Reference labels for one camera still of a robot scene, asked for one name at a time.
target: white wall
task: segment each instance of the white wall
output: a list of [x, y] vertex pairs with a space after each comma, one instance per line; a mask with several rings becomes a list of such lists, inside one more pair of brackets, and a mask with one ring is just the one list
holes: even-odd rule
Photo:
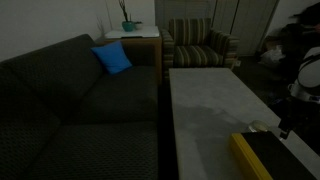
[[[126, 0], [128, 19], [131, 14], [132, 21], [141, 21], [144, 25], [155, 25], [154, 0]], [[122, 21], [125, 21], [118, 0], [107, 0], [112, 29], [121, 29]]]
[[307, 7], [320, 2], [319, 0], [279, 0], [266, 35], [277, 33], [290, 23], [295, 23], [296, 18], [290, 18], [294, 14], [300, 14]]
[[[137, 19], [154, 24], [154, 0], [137, 1], [142, 5], [126, 0], [128, 11], [132, 6]], [[0, 0], [0, 61], [84, 33], [94, 40], [101, 38], [111, 30], [106, 2], [115, 24], [116, 10], [121, 11], [118, 0]]]

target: blue pillow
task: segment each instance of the blue pillow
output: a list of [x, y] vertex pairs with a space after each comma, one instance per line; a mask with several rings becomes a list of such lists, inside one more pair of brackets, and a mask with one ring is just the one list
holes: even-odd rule
[[91, 48], [110, 74], [116, 74], [132, 66], [123, 51], [121, 41]]

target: white table top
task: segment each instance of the white table top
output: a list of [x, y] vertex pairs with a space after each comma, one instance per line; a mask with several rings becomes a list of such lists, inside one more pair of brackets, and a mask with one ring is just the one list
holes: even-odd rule
[[157, 26], [143, 26], [142, 29], [125, 32], [122, 28], [112, 30], [105, 34], [106, 38], [132, 38], [132, 37], [159, 37], [159, 29]]
[[[279, 136], [280, 119], [229, 69], [170, 69], [179, 177], [242, 179], [229, 148], [231, 133], [253, 120]], [[285, 146], [320, 179], [320, 158], [294, 132]]]

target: side table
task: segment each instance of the side table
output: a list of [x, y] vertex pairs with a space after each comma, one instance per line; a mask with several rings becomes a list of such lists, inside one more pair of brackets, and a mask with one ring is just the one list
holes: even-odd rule
[[103, 44], [108, 44], [120, 40], [123, 44], [151, 44], [155, 48], [155, 66], [157, 83], [162, 83], [162, 38], [159, 35], [157, 26], [143, 27], [134, 32], [124, 32], [123, 30], [113, 30], [105, 35]]

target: armchair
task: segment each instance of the armchair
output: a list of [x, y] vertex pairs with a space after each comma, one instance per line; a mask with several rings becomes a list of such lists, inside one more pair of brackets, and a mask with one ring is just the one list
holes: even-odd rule
[[211, 19], [171, 19], [162, 29], [163, 78], [169, 68], [229, 67], [237, 59], [239, 39], [210, 28]]

